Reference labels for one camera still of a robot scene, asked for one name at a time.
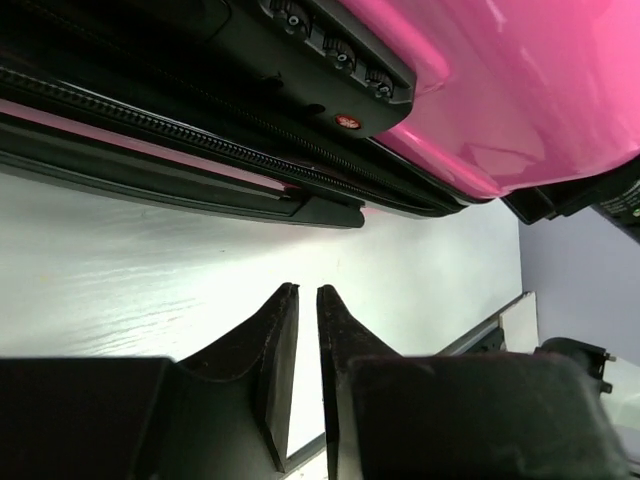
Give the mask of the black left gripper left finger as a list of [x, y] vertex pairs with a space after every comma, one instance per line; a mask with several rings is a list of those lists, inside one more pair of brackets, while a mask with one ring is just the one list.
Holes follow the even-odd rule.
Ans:
[[298, 288], [181, 360], [5, 358], [5, 479], [279, 479], [287, 460]]

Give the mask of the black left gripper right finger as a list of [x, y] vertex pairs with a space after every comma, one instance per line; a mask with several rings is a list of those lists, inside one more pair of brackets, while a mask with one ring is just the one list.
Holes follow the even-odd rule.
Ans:
[[405, 357], [317, 293], [332, 479], [624, 479], [596, 381], [540, 351]]

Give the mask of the pink hard-shell suitcase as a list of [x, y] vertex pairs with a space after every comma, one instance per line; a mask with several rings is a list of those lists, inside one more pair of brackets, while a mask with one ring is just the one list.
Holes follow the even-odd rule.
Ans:
[[55, 185], [359, 228], [635, 157], [635, 1], [1, 5], [1, 168]]

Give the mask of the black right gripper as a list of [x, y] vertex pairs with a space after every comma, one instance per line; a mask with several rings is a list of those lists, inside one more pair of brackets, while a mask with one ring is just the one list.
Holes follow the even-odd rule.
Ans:
[[639, 157], [601, 175], [519, 189], [502, 201], [527, 225], [593, 208], [625, 234], [638, 235]]

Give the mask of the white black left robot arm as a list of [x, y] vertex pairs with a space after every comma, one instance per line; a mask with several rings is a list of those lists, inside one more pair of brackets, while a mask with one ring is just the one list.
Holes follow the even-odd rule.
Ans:
[[[559, 338], [532, 353], [405, 357], [334, 287], [316, 298], [332, 479], [629, 479], [601, 395], [608, 353]], [[298, 336], [281, 285], [199, 352], [5, 358], [5, 479], [281, 479]]]

